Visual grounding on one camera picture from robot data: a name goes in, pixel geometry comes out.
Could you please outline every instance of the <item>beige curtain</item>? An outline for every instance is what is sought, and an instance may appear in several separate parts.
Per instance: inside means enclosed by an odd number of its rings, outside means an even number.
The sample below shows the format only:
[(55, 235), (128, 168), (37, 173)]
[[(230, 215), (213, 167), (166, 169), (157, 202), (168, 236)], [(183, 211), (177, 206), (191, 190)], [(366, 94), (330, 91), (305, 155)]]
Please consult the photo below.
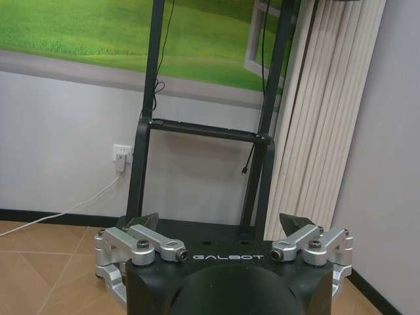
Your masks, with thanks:
[(284, 237), (280, 213), (331, 225), (385, 1), (303, 1), (276, 127), (268, 240)]

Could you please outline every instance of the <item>black frame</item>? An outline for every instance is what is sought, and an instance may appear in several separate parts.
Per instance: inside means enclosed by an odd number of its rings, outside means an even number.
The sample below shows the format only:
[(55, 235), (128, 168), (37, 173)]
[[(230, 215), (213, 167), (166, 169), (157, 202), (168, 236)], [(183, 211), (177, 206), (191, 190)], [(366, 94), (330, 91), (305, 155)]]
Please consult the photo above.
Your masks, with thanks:
[[(280, 18), (278, 19), (278, 27), (272, 53), (270, 72), (268, 74), (266, 84), (266, 92), (261, 109), (259, 128), (257, 133), (251, 133), (247, 131), (152, 118), (154, 88), (157, 79), (163, 24), (163, 11), (165, 8), (165, 0), (154, 0), (152, 22), (150, 26), (146, 82), (144, 84), (143, 108), (136, 130), (125, 222), (129, 222), (133, 217), (139, 217), (142, 215), (144, 180), (146, 178), (150, 130), (157, 129), (177, 133), (201, 135), (205, 137), (252, 142), (255, 145), (245, 200), (243, 203), (239, 233), (243, 235), (252, 234), (253, 238), (257, 240), (263, 239), (275, 151), (274, 141), (268, 135), (268, 132), (270, 130), (274, 103), (276, 101), (276, 94), (280, 80), (280, 72), (297, 1), (298, 0), (283, 0)], [(252, 227), (251, 219), (254, 212), (255, 200), (257, 198), (258, 186), (260, 186), (260, 190), (257, 212), (255, 215), (255, 226)]]

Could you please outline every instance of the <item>power outlet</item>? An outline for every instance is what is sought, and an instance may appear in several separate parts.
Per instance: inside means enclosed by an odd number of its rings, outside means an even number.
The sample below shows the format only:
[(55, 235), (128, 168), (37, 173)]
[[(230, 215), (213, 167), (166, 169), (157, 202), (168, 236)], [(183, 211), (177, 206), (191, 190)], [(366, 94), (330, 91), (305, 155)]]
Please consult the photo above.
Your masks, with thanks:
[(117, 154), (125, 154), (125, 162), (131, 164), (133, 162), (133, 147), (132, 146), (122, 146), (120, 144), (114, 144), (114, 150), (112, 152), (112, 161), (116, 161)]

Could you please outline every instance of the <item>white wall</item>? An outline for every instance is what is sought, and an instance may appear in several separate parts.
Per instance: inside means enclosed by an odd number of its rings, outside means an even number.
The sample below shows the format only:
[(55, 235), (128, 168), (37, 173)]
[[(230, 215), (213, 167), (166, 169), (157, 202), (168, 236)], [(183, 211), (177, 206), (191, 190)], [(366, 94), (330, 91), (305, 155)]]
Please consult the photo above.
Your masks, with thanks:
[(388, 0), (336, 207), (354, 268), (420, 314), (420, 1)]
[[(255, 131), (259, 110), (158, 96), (155, 117)], [(0, 72), (0, 208), (63, 211), (116, 177), (114, 143), (134, 142), (142, 93)], [(145, 213), (237, 224), (250, 144), (152, 131)], [(130, 169), (75, 211), (125, 212)]]

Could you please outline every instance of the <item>brown floor tile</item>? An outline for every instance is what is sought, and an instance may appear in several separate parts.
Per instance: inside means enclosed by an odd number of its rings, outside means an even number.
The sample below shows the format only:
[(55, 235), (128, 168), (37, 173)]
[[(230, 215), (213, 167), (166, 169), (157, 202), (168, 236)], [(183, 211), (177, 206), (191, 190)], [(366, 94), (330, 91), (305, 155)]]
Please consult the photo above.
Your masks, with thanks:
[(95, 276), (95, 256), (74, 255), (61, 275), (56, 288), (62, 287), (84, 276)]
[(19, 253), (0, 252), (0, 314), (36, 315), (51, 291)]
[(332, 315), (353, 315), (357, 289), (347, 279), (340, 295), (333, 300)]
[(103, 281), (95, 276), (95, 257), (74, 255), (41, 314), (99, 314), (97, 308), (119, 310), (119, 307), (106, 292)]
[(77, 254), (94, 255), (95, 254), (95, 240), (94, 236), (102, 228), (87, 228), (86, 233), (77, 249)]
[[(23, 224), (21, 222), (0, 221), (0, 232), (5, 232)], [(73, 253), (85, 231), (84, 226), (35, 224), (0, 238), (0, 251)]]
[(52, 288), (63, 272), (70, 255), (23, 253), (22, 256)]
[(105, 295), (72, 315), (126, 315), (125, 309), (111, 295)]
[(382, 314), (359, 291), (357, 291), (356, 293), (356, 301), (354, 305), (355, 305), (355, 309), (354, 309), (355, 315), (381, 315)]

